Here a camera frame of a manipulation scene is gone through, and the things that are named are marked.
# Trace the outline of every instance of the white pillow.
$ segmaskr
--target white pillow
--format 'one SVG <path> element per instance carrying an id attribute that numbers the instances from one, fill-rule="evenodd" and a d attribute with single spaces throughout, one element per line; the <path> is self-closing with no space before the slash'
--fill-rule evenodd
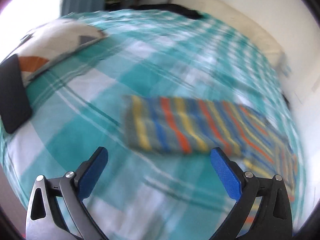
<path id="1" fill-rule="evenodd" d="M 18 55 L 24 86 L 73 52 L 106 37 L 97 28 L 73 19 L 54 20 L 30 31 L 26 36 L 29 39 L 13 52 Z"/>
<path id="2" fill-rule="evenodd" d="M 171 3 L 211 14 L 248 37 L 277 68 L 283 60 L 279 43 L 259 24 L 220 0 L 171 0 Z"/>

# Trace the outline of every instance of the multicolored striped cloth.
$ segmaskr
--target multicolored striped cloth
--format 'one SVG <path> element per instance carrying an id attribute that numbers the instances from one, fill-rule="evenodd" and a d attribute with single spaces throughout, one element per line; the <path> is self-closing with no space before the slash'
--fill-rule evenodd
<path id="1" fill-rule="evenodd" d="M 220 147 L 258 177 L 281 174 L 294 200 L 297 159 L 288 138 L 250 107 L 193 98 L 125 98 L 124 135 L 133 150 L 210 153 Z"/>

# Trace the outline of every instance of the dark blanket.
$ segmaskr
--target dark blanket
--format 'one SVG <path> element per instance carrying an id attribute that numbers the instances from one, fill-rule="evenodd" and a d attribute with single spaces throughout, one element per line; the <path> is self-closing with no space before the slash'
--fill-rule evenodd
<path id="1" fill-rule="evenodd" d="M 131 9 L 134 10 L 162 10 L 162 11 L 169 11 L 173 13 L 178 13 L 183 15 L 189 19 L 198 20 L 201 19 L 203 16 L 199 14 L 195 10 L 190 10 L 186 7 L 183 7 L 178 4 L 172 3 L 164 3 L 164 4 L 144 4 L 139 6 L 131 6 Z"/>

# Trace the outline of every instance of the bed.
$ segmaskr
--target bed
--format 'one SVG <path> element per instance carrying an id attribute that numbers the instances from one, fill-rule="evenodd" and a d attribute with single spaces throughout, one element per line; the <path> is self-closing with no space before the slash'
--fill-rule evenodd
<path id="1" fill-rule="evenodd" d="M 34 114 L 14 134 L 1 130 L 1 164 L 27 207 L 39 174 L 74 171 L 104 146 L 109 161 L 87 209 L 109 239 L 208 239 L 234 201 L 208 155 L 133 151 L 123 139 L 125 95 L 179 96 L 244 104 L 286 135 L 297 159 L 289 188 L 294 223 L 305 187 L 301 145 L 282 98 L 275 68 L 283 50 L 254 21 L 218 0 L 172 0 L 201 20 L 168 11 L 70 14 L 108 38 L 50 68 L 27 87 Z M 235 159 L 243 170 L 258 172 Z M 252 222 L 253 207 L 242 233 Z M 63 215 L 71 231 L 71 218 Z"/>

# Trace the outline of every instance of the bedroom floor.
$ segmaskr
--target bedroom floor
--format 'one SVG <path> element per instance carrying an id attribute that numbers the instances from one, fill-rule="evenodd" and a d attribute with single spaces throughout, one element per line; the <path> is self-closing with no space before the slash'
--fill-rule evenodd
<path id="1" fill-rule="evenodd" d="M 26 231 L 26 216 L 27 211 L 21 205 L 20 201 L 11 189 L 11 186 L 4 175 L 2 166 L 0 165 L 0 206 L 5 214 L 17 228 L 17 230 L 24 235 Z"/>

